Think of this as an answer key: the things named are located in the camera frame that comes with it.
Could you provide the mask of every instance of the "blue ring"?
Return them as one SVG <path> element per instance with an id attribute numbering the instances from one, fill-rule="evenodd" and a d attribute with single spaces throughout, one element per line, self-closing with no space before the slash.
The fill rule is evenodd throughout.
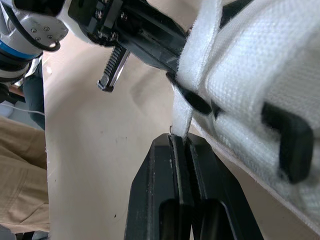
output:
<path id="1" fill-rule="evenodd" d="M 21 59 L 26 59 L 26 60 L 31 60 L 36 58 L 37 56 L 39 56 L 39 54 L 33 54 L 33 55 L 29 55 L 29 54 L 25 54 L 22 52 L 19 52 L 11 47 L 9 47 L 8 45 L 6 45 L 3 41 L 0 40 L 0 49 L 2 49 L 3 51 L 7 52 L 8 54 L 11 54 L 15 57 L 21 58 Z"/>

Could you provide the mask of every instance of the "beige table surface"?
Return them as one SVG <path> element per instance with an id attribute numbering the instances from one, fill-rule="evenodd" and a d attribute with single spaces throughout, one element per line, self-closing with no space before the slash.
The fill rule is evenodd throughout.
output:
<path id="1" fill-rule="evenodd" d="M 199 0 L 153 0 L 189 28 Z M 169 131 L 173 92 L 161 70 L 130 56 L 112 94 L 96 87 L 111 50 L 71 33 L 46 54 L 44 91 L 52 240 L 122 240 L 131 182 Z M 265 239 L 319 239 L 232 163 Z"/>

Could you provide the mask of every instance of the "white cloth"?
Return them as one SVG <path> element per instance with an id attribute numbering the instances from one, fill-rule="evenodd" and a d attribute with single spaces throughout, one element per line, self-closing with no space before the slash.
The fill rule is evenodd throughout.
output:
<path id="1" fill-rule="evenodd" d="M 279 135 L 261 114 L 271 103 L 305 119 L 320 137 L 320 1 L 254 0 L 218 32 L 221 9 L 219 0 L 203 1 L 177 73 L 182 85 L 224 111 L 217 120 L 197 114 L 199 131 L 230 147 L 320 233 L 320 145 L 315 141 L 308 179 L 289 184 L 277 175 Z M 175 91 L 173 133 L 185 136 L 192 117 Z"/>

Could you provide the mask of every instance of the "black cable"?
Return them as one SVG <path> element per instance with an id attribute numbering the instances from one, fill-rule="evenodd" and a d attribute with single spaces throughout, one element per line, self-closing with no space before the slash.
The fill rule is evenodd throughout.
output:
<path id="1" fill-rule="evenodd" d="M 18 20 L 17 16 L 15 15 L 14 11 L 7 5 L 3 4 L 3 8 L 8 15 L 10 21 L 13 23 L 15 28 L 19 31 L 19 33 L 33 46 L 35 46 L 38 49 L 48 51 L 48 52 L 56 52 L 60 49 L 60 42 L 56 41 L 55 46 L 49 47 L 46 45 L 43 45 L 39 43 L 37 40 L 35 40 L 26 30 L 25 28 L 21 25 L 20 21 Z"/>

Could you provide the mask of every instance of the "person's leg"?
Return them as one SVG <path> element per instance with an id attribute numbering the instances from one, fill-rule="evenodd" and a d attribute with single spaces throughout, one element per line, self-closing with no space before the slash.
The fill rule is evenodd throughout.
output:
<path id="1" fill-rule="evenodd" d="M 0 117 L 0 225 L 48 232 L 45 133 Z"/>
<path id="2" fill-rule="evenodd" d="M 23 94 L 29 110 L 45 113 L 42 62 L 39 63 L 34 74 L 23 81 Z M 29 115 L 36 124 L 45 129 L 45 116 L 34 112 L 30 112 Z"/>

